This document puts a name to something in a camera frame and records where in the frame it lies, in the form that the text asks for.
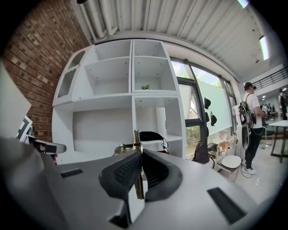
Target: brick wall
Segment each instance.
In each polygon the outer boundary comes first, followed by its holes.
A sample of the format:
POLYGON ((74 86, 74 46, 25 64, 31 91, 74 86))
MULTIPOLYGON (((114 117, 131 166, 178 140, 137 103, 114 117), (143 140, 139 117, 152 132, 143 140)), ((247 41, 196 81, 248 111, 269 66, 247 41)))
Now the brick wall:
POLYGON ((43 0, 7 44, 2 60, 31 103, 27 116, 40 140, 52 141, 52 101, 66 63, 88 45, 69 0, 43 0))

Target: table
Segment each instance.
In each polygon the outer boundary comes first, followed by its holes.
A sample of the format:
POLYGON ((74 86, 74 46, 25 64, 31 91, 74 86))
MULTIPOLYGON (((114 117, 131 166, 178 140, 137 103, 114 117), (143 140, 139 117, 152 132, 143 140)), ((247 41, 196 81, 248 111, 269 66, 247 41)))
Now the table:
POLYGON ((280 163, 281 163, 283 157, 288 157, 288 155, 284 155, 284 147, 285 147, 285 142, 286 142, 286 128, 288 127, 288 120, 277 121, 277 122, 271 123, 269 125, 276 126, 275 139, 274 139, 273 148, 271 151, 271 156, 280 157, 280 163), (273 151, 274 151, 276 140, 277 140, 278 127, 283 127, 284 134, 283 134, 283 142, 282 142, 281 152, 280 152, 280 154, 275 154, 275 153, 273 153, 273 151))

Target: white shelf unit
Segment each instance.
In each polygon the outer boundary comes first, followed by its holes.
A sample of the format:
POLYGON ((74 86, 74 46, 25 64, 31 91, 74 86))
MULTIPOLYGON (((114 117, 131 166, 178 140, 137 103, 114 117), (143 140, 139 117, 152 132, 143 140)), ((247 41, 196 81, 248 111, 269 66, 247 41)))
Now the white shelf unit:
MULTIPOLYGON (((185 157, 180 91, 160 41, 121 40, 76 52, 53 106, 53 142, 67 146, 58 164, 109 157, 121 143, 132 143, 134 129, 159 133, 170 154, 185 157), (142 84, 151 84, 151 90, 141 90, 142 84)), ((161 144, 143 142, 150 150, 162 150, 161 144)))

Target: black rectangular slot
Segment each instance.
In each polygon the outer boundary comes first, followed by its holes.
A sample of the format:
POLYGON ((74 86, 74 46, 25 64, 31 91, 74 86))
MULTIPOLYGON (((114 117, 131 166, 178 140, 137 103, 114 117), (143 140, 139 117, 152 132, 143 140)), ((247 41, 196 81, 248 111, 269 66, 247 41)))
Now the black rectangular slot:
POLYGON ((209 189, 207 192, 230 224, 237 222, 246 215, 220 188, 209 189))
POLYGON ((76 168, 76 169, 72 169, 69 171, 61 172, 60 175, 62 176, 62 178, 66 178, 66 177, 75 176, 75 175, 80 174, 82 172, 83 171, 81 169, 76 168))

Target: small potted plant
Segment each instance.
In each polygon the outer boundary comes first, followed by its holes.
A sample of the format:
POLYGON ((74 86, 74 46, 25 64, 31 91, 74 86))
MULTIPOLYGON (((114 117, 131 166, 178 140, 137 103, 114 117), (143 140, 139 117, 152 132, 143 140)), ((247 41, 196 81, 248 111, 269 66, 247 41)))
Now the small potted plant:
POLYGON ((142 85, 141 89, 150 89, 150 85, 147 84, 147 85, 142 85))

